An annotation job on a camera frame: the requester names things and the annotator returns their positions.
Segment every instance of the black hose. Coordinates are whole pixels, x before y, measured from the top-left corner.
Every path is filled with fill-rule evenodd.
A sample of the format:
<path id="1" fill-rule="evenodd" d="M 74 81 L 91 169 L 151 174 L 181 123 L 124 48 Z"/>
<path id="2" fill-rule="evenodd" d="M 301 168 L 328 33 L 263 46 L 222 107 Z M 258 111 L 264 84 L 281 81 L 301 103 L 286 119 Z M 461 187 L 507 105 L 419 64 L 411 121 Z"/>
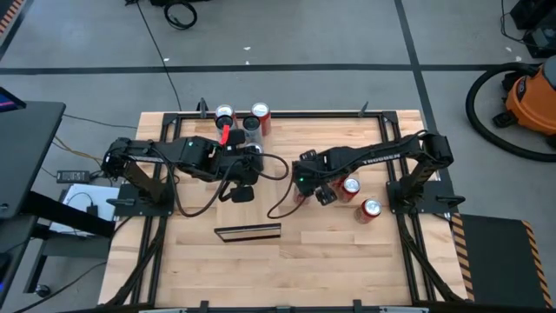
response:
<path id="1" fill-rule="evenodd" d="M 193 13 L 193 21 L 191 21 L 191 23 L 184 24 L 184 23 L 181 23 L 176 17 L 169 14 L 170 8 L 173 7 L 174 5 L 183 5 L 188 10 L 190 10 L 191 13 Z M 197 11 L 193 7 L 193 5 L 191 5 L 187 1 L 183 1 L 183 0 L 174 0 L 174 1 L 170 1 L 168 4 L 166 4 L 164 6 L 164 17 L 166 17 L 166 21 L 170 24 L 170 26 L 174 27 L 177 30 L 189 29 L 189 28 L 191 28 L 191 26 L 193 26 L 193 25 L 195 25 L 195 23 L 197 23 Z"/>
<path id="2" fill-rule="evenodd" d="M 507 71 L 515 71 L 523 76 L 528 75 L 532 77 L 537 74 L 538 68 L 525 63 L 505 63 L 500 66 L 496 66 L 495 68 L 492 68 L 490 70 L 487 70 L 475 81 L 475 83 L 473 83 L 471 89 L 467 93 L 466 113 L 467 118 L 469 119 L 469 123 L 471 123 L 471 126 L 473 126 L 475 130 L 477 130 L 479 135 L 485 138 L 488 142 L 507 152 L 514 154 L 515 156 L 539 162 L 556 162 L 556 154 L 540 153 L 523 149 L 496 136 L 494 133 L 492 133 L 492 131 L 488 130 L 487 127 L 485 127 L 485 125 L 483 125 L 477 117 L 477 112 L 475 111 L 475 98 L 477 97 L 477 93 L 479 92 L 480 87 L 482 87 L 482 85 L 492 77 L 498 75 L 499 73 Z"/>

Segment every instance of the wooden tabletop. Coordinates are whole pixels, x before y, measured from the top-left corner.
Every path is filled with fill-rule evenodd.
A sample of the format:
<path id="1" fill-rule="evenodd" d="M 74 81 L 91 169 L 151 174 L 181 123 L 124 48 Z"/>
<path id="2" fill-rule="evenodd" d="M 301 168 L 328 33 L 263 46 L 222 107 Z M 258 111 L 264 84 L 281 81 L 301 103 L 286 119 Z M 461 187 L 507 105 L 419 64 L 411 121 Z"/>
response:
<path id="1" fill-rule="evenodd" d="M 142 113 L 136 139 L 158 140 L 162 116 L 162 112 Z M 399 110 L 398 117 L 403 136 L 423 129 L 418 110 Z M 214 122 L 185 121 L 181 136 L 195 135 L 215 139 Z M 275 118 L 264 149 L 291 163 L 310 149 L 361 147 L 380 141 L 375 119 Z M 408 163 L 411 170 L 415 162 Z M 142 167 L 152 173 L 152 164 Z M 400 169 L 396 169 L 399 178 Z M 271 176 L 284 173 L 283 165 L 266 158 L 264 171 Z M 182 205 L 188 212 L 203 207 L 216 190 L 217 183 L 176 174 L 181 179 Z M 209 300 L 212 307 L 349 306 L 354 299 L 361 299 L 363 305 L 410 304 L 397 223 L 388 208 L 387 167 L 384 163 L 366 166 L 353 176 L 361 181 L 361 192 L 351 203 L 322 207 L 312 198 L 309 205 L 278 220 L 282 232 L 277 239 L 223 243 L 214 228 L 275 223 L 266 213 L 287 189 L 289 178 L 277 183 L 260 177 L 255 200 L 250 203 L 217 202 L 194 218 L 183 217 L 176 210 L 166 230 L 156 307 L 198 307 L 201 300 Z M 353 213 L 366 198 L 380 201 L 383 211 L 371 223 L 361 225 Z M 275 214 L 293 207 L 289 196 Z M 431 215 L 421 215 L 420 221 L 431 264 L 456 294 L 466 297 L 448 223 Z M 113 240 L 99 303 L 115 295 L 135 267 L 143 222 L 144 217 L 132 218 Z M 424 299 L 420 267 L 416 261 L 414 264 Z M 150 268 L 146 273 L 143 300 Z"/>

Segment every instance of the orange warning stripe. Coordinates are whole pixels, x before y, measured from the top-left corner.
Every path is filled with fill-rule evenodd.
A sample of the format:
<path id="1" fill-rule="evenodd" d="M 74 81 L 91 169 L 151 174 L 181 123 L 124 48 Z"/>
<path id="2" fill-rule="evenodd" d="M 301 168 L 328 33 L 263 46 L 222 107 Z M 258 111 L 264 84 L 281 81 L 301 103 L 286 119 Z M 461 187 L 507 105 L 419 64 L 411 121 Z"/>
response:
<path id="1" fill-rule="evenodd" d="M 475 301 L 471 271 L 469 270 L 469 260 L 467 260 L 466 233 L 463 230 L 463 220 L 461 219 L 461 215 L 459 213 L 454 213 L 452 215 L 452 231 L 453 240 L 455 241 L 455 251 L 458 256 L 458 261 L 460 262 L 463 284 L 466 286 L 467 298 L 471 301 Z"/>
<path id="2" fill-rule="evenodd" d="M 22 4 L 23 0 L 15 0 L 8 8 L 8 11 L 0 20 L 0 35 L 2 35 L 6 31 L 6 29 L 10 25 L 10 22 L 16 16 L 17 11 L 19 10 L 19 8 L 21 8 Z"/>
<path id="3" fill-rule="evenodd" d="M 533 261 L 535 263 L 535 266 L 537 267 L 537 275 L 539 276 L 539 284 L 540 288 L 542 289 L 542 296 L 545 299 L 546 307 L 548 309 L 551 309 L 553 307 L 553 301 L 550 298 L 550 293 L 548 292 L 548 283 L 546 282 L 545 274 L 542 271 L 542 264 L 540 263 L 539 256 L 539 247 L 537 247 L 537 243 L 535 242 L 533 227 L 526 221 L 521 222 L 523 222 L 523 225 L 526 228 L 526 233 L 529 236 L 529 243 L 531 244 L 531 254 L 533 255 Z"/>

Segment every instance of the black panel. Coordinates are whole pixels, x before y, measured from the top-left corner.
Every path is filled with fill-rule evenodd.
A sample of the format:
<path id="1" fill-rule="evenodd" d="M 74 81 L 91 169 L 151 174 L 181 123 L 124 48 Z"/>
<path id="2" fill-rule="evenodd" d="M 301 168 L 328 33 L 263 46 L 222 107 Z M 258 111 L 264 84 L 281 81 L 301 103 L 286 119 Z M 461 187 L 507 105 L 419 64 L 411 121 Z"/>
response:
<path id="1" fill-rule="evenodd" d="M 461 215 L 475 302 L 545 308 L 525 225 Z"/>

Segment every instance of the computer monitor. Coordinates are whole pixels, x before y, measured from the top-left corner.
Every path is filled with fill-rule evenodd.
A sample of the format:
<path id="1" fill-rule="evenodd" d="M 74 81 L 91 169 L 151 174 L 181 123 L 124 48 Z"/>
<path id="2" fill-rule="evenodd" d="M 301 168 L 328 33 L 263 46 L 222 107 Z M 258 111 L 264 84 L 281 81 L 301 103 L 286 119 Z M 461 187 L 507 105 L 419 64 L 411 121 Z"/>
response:
<path id="1" fill-rule="evenodd" d="M 26 106 L 25 102 L 0 87 L 0 112 L 25 109 Z"/>

